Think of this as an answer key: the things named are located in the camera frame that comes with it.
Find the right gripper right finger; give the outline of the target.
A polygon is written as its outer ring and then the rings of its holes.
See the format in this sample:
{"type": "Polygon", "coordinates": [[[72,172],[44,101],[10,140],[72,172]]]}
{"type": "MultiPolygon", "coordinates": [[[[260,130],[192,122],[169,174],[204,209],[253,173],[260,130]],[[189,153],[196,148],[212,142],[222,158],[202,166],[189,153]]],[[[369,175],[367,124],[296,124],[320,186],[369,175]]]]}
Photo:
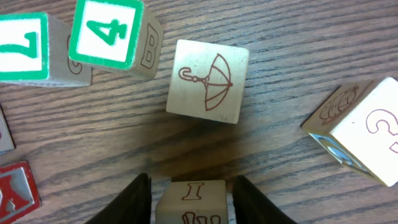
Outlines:
{"type": "Polygon", "coordinates": [[[243,175],[235,177],[232,193],[237,224],[297,224],[243,175]]]}

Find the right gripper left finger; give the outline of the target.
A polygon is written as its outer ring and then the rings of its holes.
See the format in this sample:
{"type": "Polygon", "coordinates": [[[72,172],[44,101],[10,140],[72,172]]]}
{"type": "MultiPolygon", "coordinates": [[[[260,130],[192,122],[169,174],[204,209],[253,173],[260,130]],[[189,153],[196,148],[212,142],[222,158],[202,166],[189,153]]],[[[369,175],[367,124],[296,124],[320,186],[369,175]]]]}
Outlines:
{"type": "Polygon", "coordinates": [[[140,173],[86,224],[149,224],[151,205],[151,178],[140,173]]]}

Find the block green R number five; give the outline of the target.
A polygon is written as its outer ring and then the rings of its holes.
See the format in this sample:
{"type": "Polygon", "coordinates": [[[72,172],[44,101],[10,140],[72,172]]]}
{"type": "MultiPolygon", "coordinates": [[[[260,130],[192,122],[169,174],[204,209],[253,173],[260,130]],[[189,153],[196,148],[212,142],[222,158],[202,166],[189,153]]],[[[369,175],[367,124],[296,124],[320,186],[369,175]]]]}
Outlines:
{"type": "Polygon", "coordinates": [[[156,224],[227,224],[224,180],[172,182],[155,208],[156,224]]]}

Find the umbrella block blue side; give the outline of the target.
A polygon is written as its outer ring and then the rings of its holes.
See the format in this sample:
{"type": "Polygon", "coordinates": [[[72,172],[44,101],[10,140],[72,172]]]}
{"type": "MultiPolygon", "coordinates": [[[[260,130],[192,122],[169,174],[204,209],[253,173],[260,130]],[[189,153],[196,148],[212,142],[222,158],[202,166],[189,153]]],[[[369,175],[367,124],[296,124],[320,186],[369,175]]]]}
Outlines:
{"type": "Polygon", "coordinates": [[[178,40],[166,111],[236,124],[248,61],[245,48],[178,40]]]}

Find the block blue T side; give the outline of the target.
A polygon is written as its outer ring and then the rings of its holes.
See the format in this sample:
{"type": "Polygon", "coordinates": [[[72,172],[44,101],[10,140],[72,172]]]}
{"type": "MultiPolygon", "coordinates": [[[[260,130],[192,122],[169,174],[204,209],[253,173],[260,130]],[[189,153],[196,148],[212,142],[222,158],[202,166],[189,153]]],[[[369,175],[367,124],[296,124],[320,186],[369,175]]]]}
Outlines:
{"type": "Polygon", "coordinates": [[[302,129],[340,164],[391,187],[397,183],[397,80],[340,86],[302,129]]]}

